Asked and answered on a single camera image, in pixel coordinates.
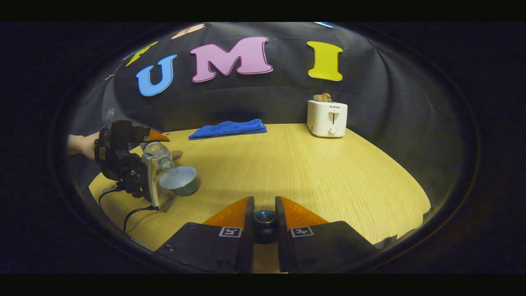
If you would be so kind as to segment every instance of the wooden table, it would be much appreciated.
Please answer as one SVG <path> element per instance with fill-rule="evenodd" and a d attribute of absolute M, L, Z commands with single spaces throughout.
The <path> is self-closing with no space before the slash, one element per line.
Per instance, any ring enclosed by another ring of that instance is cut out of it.
<path fill-rule="evenodd" d="M 187 222 L 203 223 L 226 206 L 254 196 L 256 211 L 274 210 L 275 196 L 291 199 L 329 222 L 346 221 L 371 243 L 422 224 L 429 199 L 415 179 L 383 151 L 347 129 L 343 138 L 319 138 L 305 124 L 267 124 L 267 133 L 190 141 L 196 130 L 164 133 L 176 165 L 191 165 L 201 179 L 190 196 L 158 186 L 161 211 L 141 211 L 126 232 L 157 250 Z M 137 147 L 131 151 L 142 155 Z M 159 170 L 160 177 L 164 172 Z M 98 200 L 115 181 L 99 174 L 89 186 Z M 148 205 L 125 191 L 103 197 L 105 213 L 119 227 Z M 279 272 L 277 246 L 255 245 L 254 272 Z"/>

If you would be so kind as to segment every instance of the white toaster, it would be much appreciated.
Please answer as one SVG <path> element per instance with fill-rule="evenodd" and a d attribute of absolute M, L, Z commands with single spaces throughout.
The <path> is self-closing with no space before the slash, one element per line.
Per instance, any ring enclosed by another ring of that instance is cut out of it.
<path fill-rule="evenodd" d="M 307 126 L 319 137 L 343 137 L 347 128 L 347 105 L 308 101 Z"/>

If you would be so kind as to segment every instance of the blue cloth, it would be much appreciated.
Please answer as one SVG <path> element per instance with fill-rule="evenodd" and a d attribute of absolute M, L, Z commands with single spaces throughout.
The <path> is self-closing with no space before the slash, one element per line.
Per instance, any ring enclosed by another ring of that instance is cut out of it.
<path fill-rule="evenodd" d="M 224 137 L 232 135 L 266 133 L 267 127 L 261 119 L 248 122 L 225 121 L 218 125 L 205 125 L 188 137 L 190 140 L 207 139 L 211 137 Z"/>

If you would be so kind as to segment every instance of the plastic water bottle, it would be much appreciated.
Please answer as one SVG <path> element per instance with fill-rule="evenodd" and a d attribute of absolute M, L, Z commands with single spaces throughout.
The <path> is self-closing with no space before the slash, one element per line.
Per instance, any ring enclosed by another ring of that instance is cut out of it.
<path fill-rule="evenodd" d="M 149 153 L 157 159 L 157 167 L 167 172 L 175 167 L 170 150 L 159 142 L 142 143 L 144 153 Z"/>

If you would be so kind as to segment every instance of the pink letter m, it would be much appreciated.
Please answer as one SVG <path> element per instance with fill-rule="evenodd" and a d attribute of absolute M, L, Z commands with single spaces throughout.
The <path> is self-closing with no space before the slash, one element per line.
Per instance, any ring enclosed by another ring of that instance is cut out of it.
<path fill-rule="evenodd" d="M 190 53 L 196 55 L 197 73 L 193 82 L 203 82 L 216 77 L 210 70 L 210 64 L 224 76 L 230 74 L 238 58 L 241 65 L 237 68 L 239 74 L 260 74 L 272 71 L 265 58 L 265 43 L 267 37 L 249 37 L 241 39 L 230 52 L 226 52 L 215 44 L 208 44 L 193 49 Z"/>

